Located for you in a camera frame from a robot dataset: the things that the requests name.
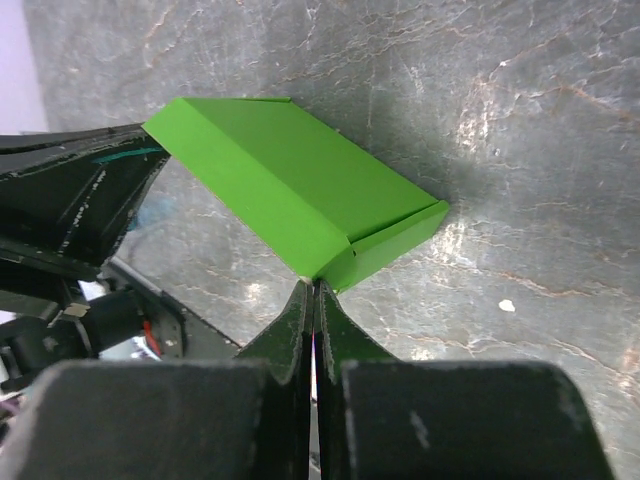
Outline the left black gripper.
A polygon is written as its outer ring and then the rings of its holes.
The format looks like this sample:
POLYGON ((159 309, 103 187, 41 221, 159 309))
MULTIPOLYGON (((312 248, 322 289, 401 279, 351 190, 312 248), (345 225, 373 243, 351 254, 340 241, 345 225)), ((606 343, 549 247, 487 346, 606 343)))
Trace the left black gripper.
POLYGON ((149 153, 119 159, 1 159, 2 389, 22 390, 53 364, 97 359, 135 337, 153 358, 184 355, 183 308, 118 256, 169 158, 148 138, 149 153), (59 269, 100 266, 95 298, 59 269))

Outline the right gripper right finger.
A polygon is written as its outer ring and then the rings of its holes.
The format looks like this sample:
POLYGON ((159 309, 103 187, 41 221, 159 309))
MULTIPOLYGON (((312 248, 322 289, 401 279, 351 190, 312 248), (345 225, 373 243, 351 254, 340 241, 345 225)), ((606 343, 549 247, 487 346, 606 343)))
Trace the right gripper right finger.
POLYGON ((554 364, 403 361, 314 286, 326 479, 610 479, 583 400, 554 364))

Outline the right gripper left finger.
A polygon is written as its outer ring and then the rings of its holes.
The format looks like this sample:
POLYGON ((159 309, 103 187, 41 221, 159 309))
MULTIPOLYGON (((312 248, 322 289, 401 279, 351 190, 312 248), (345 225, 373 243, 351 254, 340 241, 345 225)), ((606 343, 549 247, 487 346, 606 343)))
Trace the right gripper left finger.
POLYGON ((63 361, 35 380, 5 479, 305 479, 313 290, 231 359, 63 361))

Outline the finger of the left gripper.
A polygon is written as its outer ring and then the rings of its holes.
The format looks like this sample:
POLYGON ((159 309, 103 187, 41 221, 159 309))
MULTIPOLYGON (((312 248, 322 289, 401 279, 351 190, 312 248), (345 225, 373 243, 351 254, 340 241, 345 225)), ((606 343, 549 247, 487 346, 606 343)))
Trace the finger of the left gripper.
POLYGON ((32 156, 36 160, 81 157, 112 160, 149 152, 149 138, 140 124, 74 132, 1 136, 2 160, 17 155, 32 156))

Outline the green paper box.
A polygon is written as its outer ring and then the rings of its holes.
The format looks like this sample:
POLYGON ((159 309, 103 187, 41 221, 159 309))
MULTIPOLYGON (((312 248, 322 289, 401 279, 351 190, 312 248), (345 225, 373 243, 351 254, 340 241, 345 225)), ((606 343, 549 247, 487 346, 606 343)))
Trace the green paper box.
POLYGON ((172 100, 144 130, 297 276, 352 288, 449 206, 287 97, 172 100))

